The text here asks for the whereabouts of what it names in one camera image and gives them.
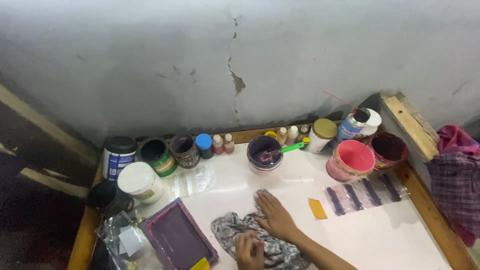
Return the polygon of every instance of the red spray straw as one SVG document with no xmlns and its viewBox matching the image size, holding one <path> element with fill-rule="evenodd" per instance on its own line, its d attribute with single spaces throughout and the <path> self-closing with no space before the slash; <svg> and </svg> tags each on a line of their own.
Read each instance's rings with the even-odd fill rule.
<svg viewBox="0 0 480 270">
<path fill-rule="evenodd" d="M 338 99 L 338 100 L 342 101 L 343 103 L 345 103 L 345 104 L 347 104 L 347 105 L 350 105 L 350 106 L 352 106 L 352 108 L 353 108 L 353 112 L 352 112 L 352 113 L 355 113 L 355 112 L 356 112 L 356 111 L 359 109 L 358 107 L 355 107 L 355 106 L 353 106 L 352 104 L 350 104 L 350 103 L 348 103 L 348 102 L 346 102 L 346 101 L 344 101 L 344 100 L 341 100 L 341 99 L 339 99 L 339 98 L 335 97 L 334 95 L 332 95 L 332 94 L 330 94 L 330 93 L 328 93 L 328 92 L 326 92 L 326 91 L 324 91 L 324 93 L 326 93 L 326 94 L 328 94 L 328 95 L 331 95 L 331 96 L 333 96 L 334 98 L 336 98 L 336 99 Z"/>
</svg>

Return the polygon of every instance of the plaid cloth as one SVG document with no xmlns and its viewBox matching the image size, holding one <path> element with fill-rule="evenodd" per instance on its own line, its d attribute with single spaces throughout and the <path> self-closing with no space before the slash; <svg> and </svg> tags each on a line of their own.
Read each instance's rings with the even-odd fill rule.
<svg viewBox="0 0 480 270">
<path fill-rule="evenodd" d="M 437 207 L 454 227 L 458 224 L 480 238 L 480 157 L 461 152 L 441 154 L 427 168 Z M 471 242 L 462 240 L 466 245 Z"/>
</svg>

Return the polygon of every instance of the green palette knife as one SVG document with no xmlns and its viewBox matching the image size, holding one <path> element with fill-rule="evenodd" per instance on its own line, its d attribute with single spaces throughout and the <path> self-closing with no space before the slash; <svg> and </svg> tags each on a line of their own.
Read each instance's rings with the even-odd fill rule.
<svg viewBox="0 0 480 270">
<path fill-rule="evenodd" d="M 297 144 L 293 144 L 291 146 L 287 146 L 287 147 L 284 147 L 282 149 L 274 150 L 274 151 L 271 151 L 271 152 L 264 151 L 262 154 L 260 154 L 260 160 L 262 162 L 271 161 L 274 156 L 280 155 L 282 153 L 292 151 L 292 150 L 295 150 L 295 149 L 298 149 L 298 148 L 302 148 L 309 142 L 310 142 L 310 140 L 305 137 L 305 138 L 302 139 L 301 142 L 299 142 Z"/>
</svg>

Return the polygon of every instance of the white table surface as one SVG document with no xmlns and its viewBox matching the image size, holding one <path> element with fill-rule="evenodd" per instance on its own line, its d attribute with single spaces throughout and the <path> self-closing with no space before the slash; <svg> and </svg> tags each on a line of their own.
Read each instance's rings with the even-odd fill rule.
<svg viewBox="0 0 480 270">
<path fill-rule="evenodd" d="M 282 164 L 270 175 L 260 177 L 248 168 L 247 144 L 235 152 L 215 155 L 216 183 L 208 190 L 182 199 L 198 226 L 218 251 L 213 270 L 236 270 L 235 260 L 220 246 L 210 223 L 228 212 L 242 218 L 254 211 L 253 194 L 268 189 L 290 212 L 296 225 L 310 238 L 330 249 L 359 270 L 448 270 L 451 269 L 413 203 L 397 203 L 336 216 L 323 193 L 338 184 L 325 170 L 327 156 L 294 150 L 284 154 Z M 186 172 L 178 167 L 174 174 Z M 320 200 L 328 219 L 316 221 L 307 198 Z M 139 213 L 148 217 L 169 203 L 165 194 L 156 203 L 141 204 Z"/>
</svg>

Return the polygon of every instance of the gray wall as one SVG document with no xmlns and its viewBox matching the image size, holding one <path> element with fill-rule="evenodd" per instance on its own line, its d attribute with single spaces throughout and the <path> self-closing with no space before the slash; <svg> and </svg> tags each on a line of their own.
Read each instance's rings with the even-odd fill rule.
<svg viewBox="0 0 480 270">
<path fill-rule="evenodd" d="M 322 90 L 358 104 L 399 89 L 438 128 L 480 112 L 479 14 L 476 0 L 0 0 L 0 74 L 97 145 L 325 116 L 341 103 Z"/>
</svg>

